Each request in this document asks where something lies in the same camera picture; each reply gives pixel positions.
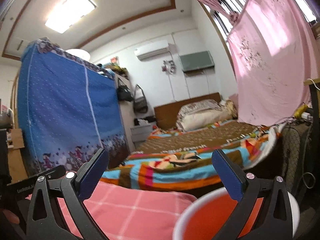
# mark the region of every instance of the white ceiling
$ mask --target white ceiling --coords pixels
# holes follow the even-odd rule
[[[44,24],[52,9],[64,1],[31,0],[14,28],[6,53],[20,57],[29,41],[42,37],[49,37],[53,43],[59,44],[63,49],[75,48],[91,36],[113,24],[143,12],[171,5],[170,0],[93,0],[97,4],[97,8],[81,18],[79,22],[71,26],[65,33],[60,34]],[[175,1],[176,9],[146,16],[115,28],[85,45],[84,49],[90,52],[106,44],[108,41],[136,29],[190,14],[190,0]],[[16,0],[8,11],[3,31],[0,33],[0,48],[3,48],[6,36],[8,36],[11,29],[10,27],[12,27],[17,14],[25,2],[26,0]],[[19,51],[17,51],[21,40],[25,42],[22,43]]]

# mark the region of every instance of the suitcase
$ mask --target suitcase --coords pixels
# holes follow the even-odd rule
[[[313,163],[311,152],[310,122],[295,121],[287,124],[282,130],[284,162],[282,176],[285,179],[288,191],[302,202],[307,187],[302,181],[303,172],[312,172]],[[310,181],[310,175],[305,175],[305,180]]]

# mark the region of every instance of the finger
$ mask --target finger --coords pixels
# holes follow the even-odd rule
[[[10,210],[4,209],[2,210],[5,217],[7,218],[7,220],[9,220],[9,222],[14,223],[14,224],[19,224],[20,220],[19,218],[13,214]]]

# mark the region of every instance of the air conditioner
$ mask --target air conditioner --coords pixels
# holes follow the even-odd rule
[[[139,60],[154,57],[163,53],[169,52],[169,44],[167,41],[157,41],[146,44],[137,48],[134,53]]]

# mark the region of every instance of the blue gripper pad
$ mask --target blue gripper pad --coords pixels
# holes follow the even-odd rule
[[[91,197],[108,164],[109,153],[105,149],[99,149],[92,159],[79,169],[76,178],[79,200],[84,201]]]
[[[237,164],[233,163],[222,150],[215,150],[212,153],[212,165],[230,197],[239,202],[245,191],[245,173]]]

